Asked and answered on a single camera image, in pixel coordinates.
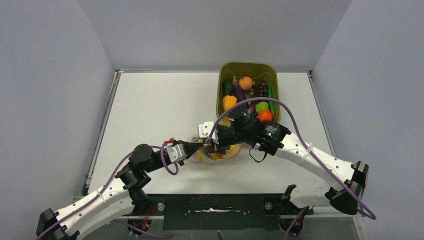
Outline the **clear zip bag orange zipper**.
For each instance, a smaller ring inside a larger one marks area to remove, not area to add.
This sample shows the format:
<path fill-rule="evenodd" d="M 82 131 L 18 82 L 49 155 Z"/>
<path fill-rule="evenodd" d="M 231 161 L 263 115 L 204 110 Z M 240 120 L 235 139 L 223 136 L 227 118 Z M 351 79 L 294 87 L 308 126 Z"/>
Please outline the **clear zip bag orange zipper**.
<path fill-rule="evenodd" d="M 207 152 L 205 147 L 196 151 L 189 160 L 202 164 L 212 164 L 220 161 L 226 161 L 235 158 L 241 151 L 243 144 L 231 145 L 225 154 Z"/>

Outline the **yellow toy banana bunch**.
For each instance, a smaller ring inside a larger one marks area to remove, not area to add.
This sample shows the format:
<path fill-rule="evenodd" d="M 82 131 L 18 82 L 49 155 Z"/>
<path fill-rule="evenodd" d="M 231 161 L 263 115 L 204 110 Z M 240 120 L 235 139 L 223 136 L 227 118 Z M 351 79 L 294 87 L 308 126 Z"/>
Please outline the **yellow toy banana bunch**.
<path fill-rule="evenodd" d="M 205 148 L 201 148 L 195 153 L 195 160 L 199 163 L 214 163 L 221 160 L 221 158 L 216 153 L 208 153 L 205 151 Z"/>

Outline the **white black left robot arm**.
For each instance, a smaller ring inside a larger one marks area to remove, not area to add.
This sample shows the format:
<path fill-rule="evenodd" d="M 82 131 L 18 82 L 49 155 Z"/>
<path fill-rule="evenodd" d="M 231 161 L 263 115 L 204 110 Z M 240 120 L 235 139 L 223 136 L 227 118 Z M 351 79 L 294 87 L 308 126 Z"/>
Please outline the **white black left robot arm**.
<path fill-rule="evenodd" d="M 39 240 L 78 240 L 106 223 L 145 207 L 148 196 L 143 187 L 150 172 L 183 162 L 203 147 L 203 143 L 169 140 L 155 151 L 140 144 L 125 156 L 107 182 L 96 191 L 59 210 L 40 214 L 36 229 Z"/>

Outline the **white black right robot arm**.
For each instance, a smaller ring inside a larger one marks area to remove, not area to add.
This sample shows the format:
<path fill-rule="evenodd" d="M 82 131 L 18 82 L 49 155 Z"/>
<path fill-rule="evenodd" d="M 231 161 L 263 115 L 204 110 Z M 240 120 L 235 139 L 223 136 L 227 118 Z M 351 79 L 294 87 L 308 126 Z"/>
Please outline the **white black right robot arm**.
<path fill-rule="evenodd" d="M 219 147 L 248 143 L 268 155 L 288 160 L 311 172 L 325 183 L 312 187 L 295 187 L 281 199 L 289 214 L 307 206 L 330 205 L 347 215 L 363 213 L 362 196 L 368 181 L 369 166 L 352 163 L 306 143 L 299 134 L 274 121 L 261 121 L 241 106 L 230 111 L 230 126 L 216 125 L 212 134 Z"/>

